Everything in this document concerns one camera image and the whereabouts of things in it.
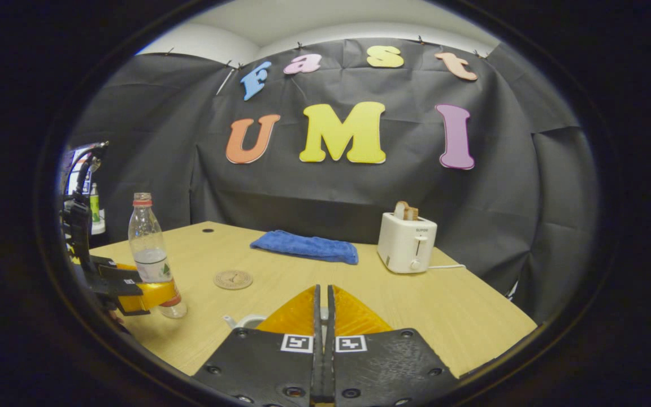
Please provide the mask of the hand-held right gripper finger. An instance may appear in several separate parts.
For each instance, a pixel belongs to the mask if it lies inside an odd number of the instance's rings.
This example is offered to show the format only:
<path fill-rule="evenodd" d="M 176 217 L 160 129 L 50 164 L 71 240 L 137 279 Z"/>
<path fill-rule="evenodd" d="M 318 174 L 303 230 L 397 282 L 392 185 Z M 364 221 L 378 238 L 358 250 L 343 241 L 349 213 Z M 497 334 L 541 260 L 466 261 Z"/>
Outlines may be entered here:
<path fill-rule="evenodd" d="M 392 328 L 335 285 L 328 307 L 325 377 L 335 406 L 423 406 L 457 386 L 418 330 Z"/>
<path fill-rule="evenodd" d="M 310 406 L 317 365 L 323 354 L 320 286 L 298 294 L 289 317 L 304 323 L 292 329 L 236 327 L 192 376 L 243 406 Z"/>

